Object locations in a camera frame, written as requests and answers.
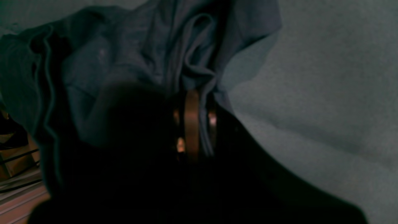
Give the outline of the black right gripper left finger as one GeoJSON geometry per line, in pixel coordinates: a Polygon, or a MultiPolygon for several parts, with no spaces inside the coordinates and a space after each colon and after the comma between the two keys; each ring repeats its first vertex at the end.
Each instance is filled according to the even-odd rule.
{"type": "Polygon", "coordinates": [[[175,150],[179,159],[197,162],[200,152],[199,94],[188,90],[177,95],[173,108],[175,150]]]}

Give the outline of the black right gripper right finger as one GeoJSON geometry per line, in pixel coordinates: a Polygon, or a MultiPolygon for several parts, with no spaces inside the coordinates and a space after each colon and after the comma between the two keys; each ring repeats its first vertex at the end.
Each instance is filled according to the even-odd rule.
{"type": "Polygon", "coordinates": [[[320,190],[277,162],[214,100],[207,109],[227,223],[367,223],[357,206],[320,190]]]}

